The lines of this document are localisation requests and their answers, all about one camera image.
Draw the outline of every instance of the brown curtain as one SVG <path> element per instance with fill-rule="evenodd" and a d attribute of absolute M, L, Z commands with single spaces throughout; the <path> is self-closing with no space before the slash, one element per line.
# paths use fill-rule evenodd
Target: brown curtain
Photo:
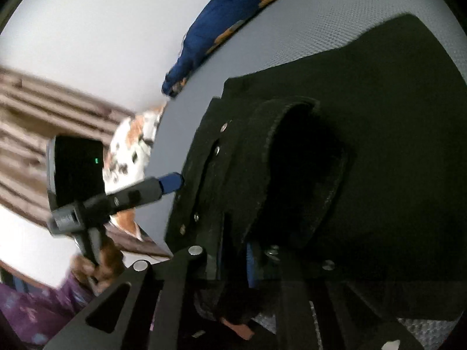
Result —
<path fill-rule="evenodd" d="M 50 217 L 45 151 L 57 134 L 99 139 L 110 145 L 119 122 L 134 112 L 82 93 L 0 67 L 0 203 L 45 226 Z M 165 253 L 148 237 L 141 242 L 119 231 L 108 235 L 122 250 Z"/>

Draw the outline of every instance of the gray mesh surface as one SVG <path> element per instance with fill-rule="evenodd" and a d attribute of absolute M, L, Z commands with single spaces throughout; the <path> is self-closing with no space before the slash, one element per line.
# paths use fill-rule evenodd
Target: gray mesh surface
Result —
<path fill-rule="evenodd" d="M 436 350 L 449 336 L 456 321 L 409 320 L 399 318 L 398 321 L 422 344 L 425 350 Z"/>
<path fill-rule="evenodd" d="M 182 170 L 209 101 L 222 94 L 227 78 L 338 48 L 403 13 L 414 14 L 431 30 L 467 80 L 467 37 L 443 0 L 279 0 L 216 51 L 169 104 L 146 175 Z M 172 200 L 164 196 L 136 213 L 136 221 L 165 248 Z M 448 332 L 439 326 L 435 337 Z"/>
<path fill-rule="evenodd" d="M 319 324 L 318 324 L 318 317 L 316 315 L 315 306 L 313 301 L 309 301 L 311 313 L 313 314 L 313 321 L 315 325 L 316 331 L 316 338 L 318 339 L 318 349 L 323 350 L 323 342 L 321 340 L 321 332 L 319 331 Z M 253 321 L 257 322 L 263 328 L 269 330 L 271 333 L 276 334 L 276 316 L 265 316 L 263 314 L 259 314 L 256 316 Z"/>

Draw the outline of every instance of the finger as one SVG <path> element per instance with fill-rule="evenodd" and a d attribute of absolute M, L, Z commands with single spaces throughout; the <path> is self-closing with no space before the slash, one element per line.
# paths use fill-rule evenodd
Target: finger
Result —
<path fill-rule="evenodd" d="M 123 262 L 123 254 L 115 246 L 114 241 L 111 238 L 106 238 L 99 254 L 100 264 L 106 267 Z"/>
<path fill-rule="evenodd" d="M 95 271 L 94 264 L 82 255 L 75 255 L 72 258 L 70 269 L 78 282 L 84 285 L 88 285 L 88 277 Z"/>
<path fill-rule="evenodd" d="M 125 265 L 122 262 L 112 266 L 100 265 L 96 268 L 94 277 L 99 281 L 115 279 L 119 277 L 124 270 Z"/>
<path fill-rule="evenodd" d="M 114 282 L 113 279 L 105 280 L 97 284 L 97 293 L 104 292 L 112 283 Z"/>
<path fill-rule="evenodd" d="M 221 318 L 220 321 L 227 326 L 228 328 L 232 329 L 237 335 L 243 338 L 246 341 L 249 341 L 251 337 L 255 334 L 247 325 L 234 325 L 227 321 L 225 318 Z"/>

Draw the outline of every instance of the blue patterned fabric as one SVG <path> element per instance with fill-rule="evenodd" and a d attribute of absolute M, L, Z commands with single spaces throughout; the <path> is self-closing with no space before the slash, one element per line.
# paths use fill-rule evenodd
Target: blue patterned fabric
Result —
<path fill-rule="evenodd" d="M 188 30 L 182 53 L 166 74 L 162 92 L 175 97 L 209 54 L 273 1 L 211 0 Z"/>

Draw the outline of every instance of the hand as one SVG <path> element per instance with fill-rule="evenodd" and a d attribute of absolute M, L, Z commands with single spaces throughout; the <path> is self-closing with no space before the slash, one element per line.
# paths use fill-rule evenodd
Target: hand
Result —
<path fill-rule="evenodd" d="M 108 237 L 100 249 L 98 266 L 82 255 L 75 255 L 71 263 L 73 275 L 84 286 L 90 287 L 89 278 L 96 278 L 97 293 L 109 287 L 124 270 L 123 254 Z"/>

